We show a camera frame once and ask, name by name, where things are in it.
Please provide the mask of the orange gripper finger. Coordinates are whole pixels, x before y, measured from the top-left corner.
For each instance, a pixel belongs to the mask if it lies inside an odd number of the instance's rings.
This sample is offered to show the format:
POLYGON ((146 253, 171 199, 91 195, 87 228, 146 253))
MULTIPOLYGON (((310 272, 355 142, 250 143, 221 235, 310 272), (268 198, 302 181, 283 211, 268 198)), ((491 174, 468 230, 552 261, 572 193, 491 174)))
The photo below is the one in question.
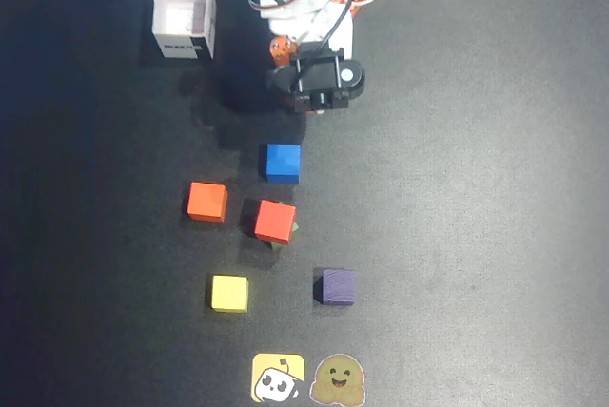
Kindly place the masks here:
POLYGON ((297 52, 297 42, 287 36, 275 36, 269 44, 269 53, 277 68, 288 66, 291 56, 297 52))

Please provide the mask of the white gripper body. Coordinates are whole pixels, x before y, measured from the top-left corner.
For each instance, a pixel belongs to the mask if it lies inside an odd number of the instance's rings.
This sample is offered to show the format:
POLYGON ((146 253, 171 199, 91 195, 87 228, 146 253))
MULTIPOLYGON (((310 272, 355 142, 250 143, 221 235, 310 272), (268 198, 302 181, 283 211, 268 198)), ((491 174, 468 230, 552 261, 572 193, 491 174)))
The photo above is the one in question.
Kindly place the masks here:
MULTIPOLYGON (((344 10, 344 4, 330 2, 321 10, 286 19, 268 21, 270 30, 276 36, 286 36, 294 40, 298 47, 302 43, 318 43, 329 33, 344 10)), ((331 50, 344 51, 344 58, 351 59, 353 52, 353 20, 350 14, 342 20, 329 38, 331 50)))

